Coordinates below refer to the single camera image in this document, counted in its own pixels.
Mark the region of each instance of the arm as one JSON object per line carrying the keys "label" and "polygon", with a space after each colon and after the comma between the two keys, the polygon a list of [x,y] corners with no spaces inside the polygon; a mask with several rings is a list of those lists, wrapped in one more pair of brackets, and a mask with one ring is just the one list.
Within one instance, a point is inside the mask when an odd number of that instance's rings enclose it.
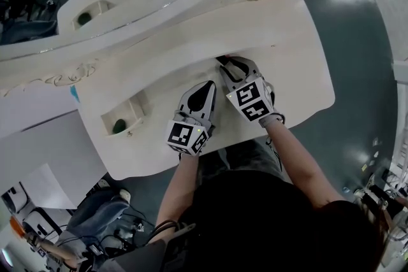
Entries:
{"label": "arm", "polygon": [[[171,179],[157,216],[156,225],[159,225],[165,220],[177,221],[181,214],[192,205],[194,191],[196,188],[196,177],[198,169],[198,156],[183,155],[180,160],[176,172]],[[153,238],[153,242],[163,236],[174,233],[174,228],[167,229],[157,237]]]}
{"label": "arm", "polygon": [[344,200],[289,129],[275,119],[266,126],[266,131],[293,184],[309,198],[313,207]]}
{"label": "arm", "polygon": [[387,222],[388,225],[388,230],[392,231],[394,229],[394,223],[393,219],[391,218],[391,215],[388,213],[386,208],[381,208],[381,210],[384,212],[385,221]]}
{"label": "arm", "polygon": [[407,201],[405,198],[397,196],[397,197],[395,198],[395,200],[396,200],[398,203],[404,205],[406,208],[408,208],[408,201]]}
{"label": "arm", "polygon": [[42,249],[44,249],[44,251],[52,253],[52,254],[60,257],[71,268],[76,268],[77,267],[77,258],[69,250],[66,250],[64,248],[55,246],[49,240],[41,240],[41,239],[39,239],[39,237],[37,237],[36,234],[33,234],[33,233],[25,234],[24,238],[25,238],[25,240],[27,240],[28,244],[30,244],[31,246],[41,247]]}

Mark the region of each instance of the jeans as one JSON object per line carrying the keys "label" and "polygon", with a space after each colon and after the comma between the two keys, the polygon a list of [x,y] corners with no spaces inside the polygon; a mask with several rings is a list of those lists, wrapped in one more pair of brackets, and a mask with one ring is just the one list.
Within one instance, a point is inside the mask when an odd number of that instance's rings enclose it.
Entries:
{"label": "jeans", "polygon": [[227,170],[257,170],[283,180],[282,168],[276,151],[267,152],[257,141],[249,140],[225,148],[229,167],[217,151],[200,157],[198,185]]}
{"label": "jeans", "polygon": [[[99,238],[106,228],[115,221],[128,202],[112,189],[101,189],[86,198],[69,220],[66,230],[77,237],[94,236]],[[93,238],[82,238],[85,244],[94,243]]]}
{"label": "jeans", "polygon": [[3,25],[0,34],[0,45],[10,45],[12,43],[30,41],[34,39],[47,38],[57,34],[57,21],[15,21],[7,20]]}

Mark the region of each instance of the equipment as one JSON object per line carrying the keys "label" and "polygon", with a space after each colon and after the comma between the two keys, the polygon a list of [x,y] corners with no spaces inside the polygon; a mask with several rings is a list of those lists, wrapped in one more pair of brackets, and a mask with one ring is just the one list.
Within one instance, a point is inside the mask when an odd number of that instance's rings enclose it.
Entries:
{"label": "equipment", "polygon": [[247,121],[259,121],[274,113],[272,85],[265,81],[255,62],[242,57],[221,57],[218,60],[225,66],[231,64],[245,75],[235,78],[226,67],[220,66],[220,74],[229,90],[227,98]]}
{"label": "equipment", "polygon": [[196,236],[191,224],[130,253],[108,259],[99,269],[107,271],[174,272],[182,269],[188,259],[188,246]]}
{"label": "equipment", "polygon": [[174,151],[199,154],[215,128],[211,121],[216,92],[215,83],[207,81],[183,94],[166,131],[166,142]]}
{"label": "equipment", "polygon": [[21,183],[16,184],[1,197],[12,213],[18,213],[28,203],[27,194]]}

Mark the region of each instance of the grey floor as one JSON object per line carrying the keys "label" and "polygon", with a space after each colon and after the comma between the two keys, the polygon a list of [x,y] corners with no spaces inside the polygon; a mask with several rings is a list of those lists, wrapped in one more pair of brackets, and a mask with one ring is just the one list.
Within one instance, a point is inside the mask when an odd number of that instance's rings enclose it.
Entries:
{"label": "grey floor", "polygon": [[[387,32],[373,0],[306,0],[306,4],[323,44],[336,100],[291,130],[339,192],[343,187],[353,191],[372,172],[381,175],[393,152],[397,85]],[[155,222],[174,170],[121,181],[106,178],[129,190],[131,204]],[[345,196],[353,200],[351,192]]]}

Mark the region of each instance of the wrist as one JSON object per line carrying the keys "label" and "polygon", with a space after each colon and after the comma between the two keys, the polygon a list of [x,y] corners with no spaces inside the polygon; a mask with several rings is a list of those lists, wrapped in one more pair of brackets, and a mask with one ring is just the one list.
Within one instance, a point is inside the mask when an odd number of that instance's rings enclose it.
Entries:
{"label": "wrist", "polygon": [[198,164],[199,155],[181,154],[180,164]]}
{"label": "wrist", "polygon": [[259,120],[259,124],[261,125],[262,128],[266,128],[268,125],[271,123],[274,123],[276,121],[282,122],[285,124],[285,116],[281,115],[278,112],[271,113],[270,115],[263,117],[262,119]]}
{"label": "wrist", "polygon": [[278,124],[283,124],[281,119],[276,118],[275,120],[271,120],[266,127],[273,127]]}

